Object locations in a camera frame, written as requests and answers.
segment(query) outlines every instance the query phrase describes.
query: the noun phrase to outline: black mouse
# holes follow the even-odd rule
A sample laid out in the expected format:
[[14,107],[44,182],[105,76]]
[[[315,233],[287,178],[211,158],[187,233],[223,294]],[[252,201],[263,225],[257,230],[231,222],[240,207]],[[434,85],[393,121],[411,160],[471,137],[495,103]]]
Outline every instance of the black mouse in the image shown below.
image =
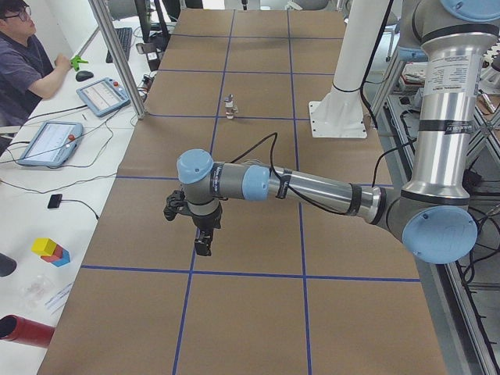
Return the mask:
[[89,78],[92,78],[94,74],[92,72],[89,72],[88,70],[80,70],[77,73],[76,79],[78,82],[81,82],[83,80],[88,80]]

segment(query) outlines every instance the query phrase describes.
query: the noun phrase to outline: black keyboard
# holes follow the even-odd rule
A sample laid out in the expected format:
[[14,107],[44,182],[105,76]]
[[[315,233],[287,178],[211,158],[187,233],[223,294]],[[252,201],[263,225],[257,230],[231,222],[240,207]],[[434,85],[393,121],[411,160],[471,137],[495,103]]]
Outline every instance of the black keyboard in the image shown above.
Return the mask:
[[[128,57],[130,56],[130,46],[132,45],[132,27],[118,27],[115,29],[116,35],[118,35],[118,40],[120,41],[120,44],[122,46],[123,52],[125,52],[125,56]],[[112,63],[113,58],[111,56],[111,52],[108,50],[108,55],[106,56],[106,62],[107,63]]]

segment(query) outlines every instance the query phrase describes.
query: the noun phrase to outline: black cup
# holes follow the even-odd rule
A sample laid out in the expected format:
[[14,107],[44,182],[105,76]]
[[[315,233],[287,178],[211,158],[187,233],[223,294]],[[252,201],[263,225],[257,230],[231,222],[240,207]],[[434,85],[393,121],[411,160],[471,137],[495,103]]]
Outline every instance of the black cup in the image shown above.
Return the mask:
[[0,277],[8,276],[17,267],[17,263],[14,259],[9,258],[7,255],[3,255],[0,252]]

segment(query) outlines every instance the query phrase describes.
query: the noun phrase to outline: man's arm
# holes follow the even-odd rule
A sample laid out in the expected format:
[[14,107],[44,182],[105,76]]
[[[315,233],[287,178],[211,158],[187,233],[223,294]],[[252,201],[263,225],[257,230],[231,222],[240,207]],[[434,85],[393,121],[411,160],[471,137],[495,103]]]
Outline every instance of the man's arm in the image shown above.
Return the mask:
[[64,55],[59,54],[55,60],[55,68],[52,73],[33,82],[28,90],[43,99],[49,99],[59,90],[70,69],[70,60]]

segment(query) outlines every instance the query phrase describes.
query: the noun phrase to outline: black hair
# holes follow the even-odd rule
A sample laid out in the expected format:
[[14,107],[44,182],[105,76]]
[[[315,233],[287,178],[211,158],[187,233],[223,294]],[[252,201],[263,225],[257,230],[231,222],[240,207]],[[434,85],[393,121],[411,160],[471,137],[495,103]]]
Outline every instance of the black hair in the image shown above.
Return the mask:
[[0,0],[0,18],[7,12],[19,12],[29,6],[24,0]]

